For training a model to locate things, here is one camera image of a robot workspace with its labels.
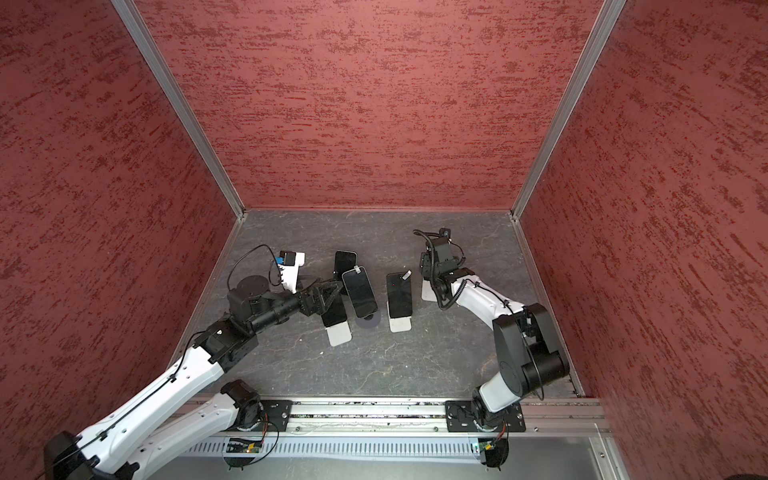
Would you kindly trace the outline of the white phone stand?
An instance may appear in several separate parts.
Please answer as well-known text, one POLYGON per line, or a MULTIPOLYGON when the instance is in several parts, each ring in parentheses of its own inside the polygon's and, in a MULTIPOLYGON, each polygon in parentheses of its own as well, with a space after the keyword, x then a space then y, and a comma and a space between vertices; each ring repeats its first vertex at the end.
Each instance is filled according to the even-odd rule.
POLYGON ((412 328, 413 307, 409 302, 389 302, 387 305, 389 328, 392 333, 406 332, 412 328))
POLYGON ((428 280, 422 281, 421 298, 426 302, 436 302, 437 297, 432 288, 432 284, 428 280))

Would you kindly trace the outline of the black phone with tag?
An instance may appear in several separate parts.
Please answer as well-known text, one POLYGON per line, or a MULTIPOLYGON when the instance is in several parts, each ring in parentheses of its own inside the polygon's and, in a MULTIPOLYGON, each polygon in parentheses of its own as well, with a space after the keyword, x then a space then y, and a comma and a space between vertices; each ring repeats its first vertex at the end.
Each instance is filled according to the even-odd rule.
POLYGON ((386 275, 387 306, 391 319, 411 317, 413 314, 412 272, 402 271, 386 275))
POLYGON ((378 304, 366 269, 354 266, 342 274, 342 282, 356 316, 360 319, 370 319, 378 311, 378 304))

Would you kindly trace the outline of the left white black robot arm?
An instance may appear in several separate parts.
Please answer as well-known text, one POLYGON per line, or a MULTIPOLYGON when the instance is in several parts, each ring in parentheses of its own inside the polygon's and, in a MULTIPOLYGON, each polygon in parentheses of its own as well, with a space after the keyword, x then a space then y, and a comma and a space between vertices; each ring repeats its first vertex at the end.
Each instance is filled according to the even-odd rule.
POLYGON ((204 387, 254 350, 258 336, 291 316, 321 315, 343 288, 315 280, 296 291, 274 291, 251 275, 227 293, 228 311, 205 330, 166 372, 122 406, 79 434, 63 431, 44 447, 45 479, 144 479, 196 443, 228 427, 268 432, 260 395, 242 380, 176 421, 171 416, 204 387))

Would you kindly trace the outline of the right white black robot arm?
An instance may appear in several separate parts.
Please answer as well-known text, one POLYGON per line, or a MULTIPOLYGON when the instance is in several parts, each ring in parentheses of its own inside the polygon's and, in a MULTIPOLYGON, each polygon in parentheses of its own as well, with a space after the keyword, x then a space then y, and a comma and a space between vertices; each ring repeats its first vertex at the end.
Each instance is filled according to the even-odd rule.
POLYGON ((481 280, 466 266, 463 252, 454 254, 449 229, 413 234, 425 243, 422 298, 441 310, 462 307, 493 332, 498 372, 474 390, 468 415, 477 429, 497 432, 513 405, 531 395, 545 400, 545 387, 569 375, 555 321, 542 304, 514 301, 481 280))

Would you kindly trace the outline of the front left black phone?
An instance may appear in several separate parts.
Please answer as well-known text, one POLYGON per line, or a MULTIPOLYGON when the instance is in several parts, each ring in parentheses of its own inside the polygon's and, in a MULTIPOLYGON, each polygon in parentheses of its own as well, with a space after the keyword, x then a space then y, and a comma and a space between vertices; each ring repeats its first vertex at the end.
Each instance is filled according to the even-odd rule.
POLYGON ((337 296, 328 310, 321 315, 325 328, 332 328, 336 325, 345 323, 348 320, 347 311, 342 295, 337 296))

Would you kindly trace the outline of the front left white stand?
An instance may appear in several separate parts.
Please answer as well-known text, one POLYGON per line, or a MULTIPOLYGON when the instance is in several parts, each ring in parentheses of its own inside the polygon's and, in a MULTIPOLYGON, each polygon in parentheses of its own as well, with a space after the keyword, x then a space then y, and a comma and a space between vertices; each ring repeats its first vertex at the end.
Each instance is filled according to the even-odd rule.
POLYGON ((327 327, 326 333, 331 347, 337 347, 352 340, 351 330, 347 321, 327 327))

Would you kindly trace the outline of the tilted black phone with tag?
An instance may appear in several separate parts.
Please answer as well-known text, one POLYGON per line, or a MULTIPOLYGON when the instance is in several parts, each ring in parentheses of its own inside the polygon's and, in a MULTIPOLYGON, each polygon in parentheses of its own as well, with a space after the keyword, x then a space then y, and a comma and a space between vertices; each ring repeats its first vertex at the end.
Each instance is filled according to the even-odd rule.
POLYGON ((342 274, 342 282, 356 316, 360 319, 370 319, 378 311, 378 304, 366 269, 354 266, 342 274))

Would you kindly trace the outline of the back black phone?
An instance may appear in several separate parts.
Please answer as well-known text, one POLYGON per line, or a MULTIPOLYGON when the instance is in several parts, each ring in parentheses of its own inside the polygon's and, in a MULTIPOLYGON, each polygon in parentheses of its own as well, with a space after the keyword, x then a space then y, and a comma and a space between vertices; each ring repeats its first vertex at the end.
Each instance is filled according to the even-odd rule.
POLYGON ((343 274, 353 270, 357 265, 357 254, 353 251, 339 250, 335 252, 334 257, 334 279, 341 285, 341 295, 347 295, 348 292, 343 284, 343 274))

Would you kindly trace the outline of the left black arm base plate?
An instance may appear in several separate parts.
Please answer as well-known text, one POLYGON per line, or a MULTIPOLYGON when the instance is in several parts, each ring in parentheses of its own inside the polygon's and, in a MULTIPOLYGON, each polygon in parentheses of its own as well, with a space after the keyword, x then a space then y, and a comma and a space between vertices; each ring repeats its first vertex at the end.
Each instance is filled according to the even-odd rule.
POLYGON ((234 420, 224 431, 262 435, 266 430, 276 429, 283 433, 287 430, 293 405, 294 402, 287 399, 252 400, 237 405, 234 420))

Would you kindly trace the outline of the aluminium front rail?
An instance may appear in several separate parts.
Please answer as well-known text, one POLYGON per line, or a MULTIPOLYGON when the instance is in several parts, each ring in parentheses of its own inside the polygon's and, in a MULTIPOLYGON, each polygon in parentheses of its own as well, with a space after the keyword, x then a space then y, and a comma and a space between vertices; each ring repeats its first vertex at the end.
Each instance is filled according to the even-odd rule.
MULTIPOLYGON (((287 436, 492 437, 487 433, 451 433, 445 402, 418 397, 264 397, 294 402, 287 436)), ((613 431, 598 399, 565 398, 520 403, 526 431, 511 437, 611 437, 613 431)))

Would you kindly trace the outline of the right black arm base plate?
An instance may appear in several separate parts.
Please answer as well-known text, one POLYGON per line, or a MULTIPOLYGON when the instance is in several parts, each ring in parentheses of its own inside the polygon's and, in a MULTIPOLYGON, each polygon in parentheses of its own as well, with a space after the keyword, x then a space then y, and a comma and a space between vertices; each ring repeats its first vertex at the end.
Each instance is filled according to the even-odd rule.
POLYGON ((447 429, 451 433, 498 434, 505 427, 508 432, 526 431, 525 419, 519 403, 499 412, 486 411, 479 400, 449 400, 445 402, 447 429))

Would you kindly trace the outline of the right aluminium corner post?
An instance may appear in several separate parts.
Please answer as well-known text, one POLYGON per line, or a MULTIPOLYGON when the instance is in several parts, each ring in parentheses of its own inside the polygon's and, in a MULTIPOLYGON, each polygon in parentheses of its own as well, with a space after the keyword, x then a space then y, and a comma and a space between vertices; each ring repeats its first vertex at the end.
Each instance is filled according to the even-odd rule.
POLYGON ((519 222, 557 143, 578 104, 597 61, 626 5, 625 0, 605 0, 579 55, 571 77, 547 129, 522 189, 511 209, 511 220, 519 222))

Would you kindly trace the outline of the aluminium corner post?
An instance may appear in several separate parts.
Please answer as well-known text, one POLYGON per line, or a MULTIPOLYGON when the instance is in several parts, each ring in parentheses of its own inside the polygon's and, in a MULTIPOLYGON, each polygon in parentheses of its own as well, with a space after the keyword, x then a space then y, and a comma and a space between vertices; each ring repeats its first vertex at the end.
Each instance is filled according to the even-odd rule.
POLYGON ((137 5, 134 1, 128 0, 112 0, 111 4, 200 154, 220 192, 227 200, 236 219, 242 222, 246 216, 244 202, 237 193, 214 147, 153 39, 137 5))
POLYGON ((522 189, 511 209, 511 220, 519 222, 557 143, 578 104, 597 61, 626 5, 625 0, 605 0, 579 55, 571 77, 547 129, 522 189))

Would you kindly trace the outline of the left aluminium corner post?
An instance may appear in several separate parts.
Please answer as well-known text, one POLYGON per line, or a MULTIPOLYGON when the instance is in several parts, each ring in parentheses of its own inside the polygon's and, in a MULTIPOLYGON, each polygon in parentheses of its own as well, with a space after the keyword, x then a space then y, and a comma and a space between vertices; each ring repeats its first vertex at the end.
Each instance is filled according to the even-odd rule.
POLYGON ((227 200, 236 219, 242 222, 246 216, 244 202, 237 193, 214 147, 153 39, 137 5, 134 1, 128 0, 112 0, 111 4, 200 154, 220 192, 227 200))

